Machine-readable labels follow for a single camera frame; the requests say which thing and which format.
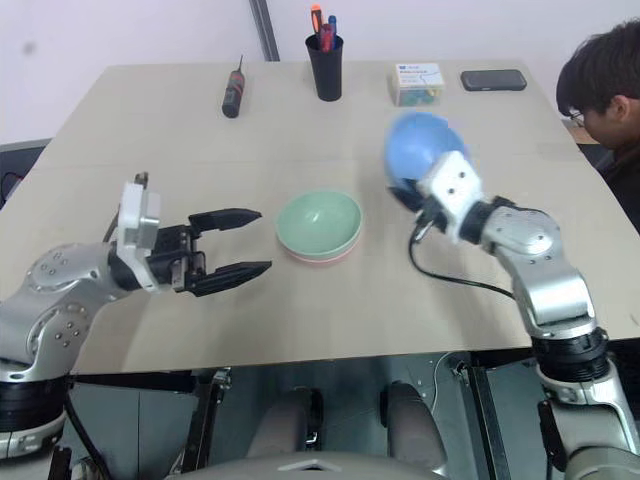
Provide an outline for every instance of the black hair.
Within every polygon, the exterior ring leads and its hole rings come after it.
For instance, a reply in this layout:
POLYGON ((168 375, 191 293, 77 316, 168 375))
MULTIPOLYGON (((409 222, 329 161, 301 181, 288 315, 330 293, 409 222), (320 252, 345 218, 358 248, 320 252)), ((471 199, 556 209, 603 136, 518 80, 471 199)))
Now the black hair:
POLYGON ((640 18, 594 35, 562 67, 556 86, 558 110, 602 114, 616 95, 640 98, 640 18))

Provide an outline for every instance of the blue ball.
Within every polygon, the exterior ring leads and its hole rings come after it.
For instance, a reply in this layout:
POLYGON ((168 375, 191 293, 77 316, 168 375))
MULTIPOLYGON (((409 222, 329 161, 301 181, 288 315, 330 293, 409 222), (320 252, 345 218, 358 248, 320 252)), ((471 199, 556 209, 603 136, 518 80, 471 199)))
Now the blue ball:
POLYGON ((447 121, 426 112, 412 112, 395 122, 385 146, 385 168, 392 186, 413 193, 405 179, 420 180, 446 152, 467 148, 447 121))

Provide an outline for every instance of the green bowl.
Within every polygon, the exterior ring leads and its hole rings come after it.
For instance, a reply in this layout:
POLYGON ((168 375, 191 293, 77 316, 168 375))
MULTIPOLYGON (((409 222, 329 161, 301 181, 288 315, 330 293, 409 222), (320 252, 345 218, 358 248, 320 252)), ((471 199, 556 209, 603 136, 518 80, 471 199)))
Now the green bowl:
POLYGON ((362 211, 340 192, 309 192, 292 200, 276 220, 280 243, 306 260, 331 260, 349 250, 358 239, 362 211))

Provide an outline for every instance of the glasses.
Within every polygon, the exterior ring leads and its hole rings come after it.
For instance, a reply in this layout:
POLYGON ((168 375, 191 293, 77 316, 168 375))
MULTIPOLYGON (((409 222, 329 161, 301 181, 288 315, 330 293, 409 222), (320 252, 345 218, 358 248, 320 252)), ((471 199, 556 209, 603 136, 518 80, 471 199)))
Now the glasses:
POLYGON ((582 115, 582 112, 572 112, 569 115, 569 119, 572 120, 573 123, 575 123, 578 127, 584 127, 584 115, 582 115))

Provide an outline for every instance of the screwdriver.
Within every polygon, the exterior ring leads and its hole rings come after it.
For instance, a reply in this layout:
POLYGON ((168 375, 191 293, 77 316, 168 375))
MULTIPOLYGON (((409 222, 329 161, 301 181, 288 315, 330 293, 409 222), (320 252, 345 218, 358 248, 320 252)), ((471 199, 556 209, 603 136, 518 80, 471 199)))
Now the screwdriver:
POLYGON ((242 74, 242 57, 240 56, 240 65, 237 70, 233 70, 229 74, 227 88, 224 91, 224 100, 222 101, 222 113, 226 117, 236 118, 240 113, 240 102, 242 101, 242 92, 244 91, 244 75, 242 74))

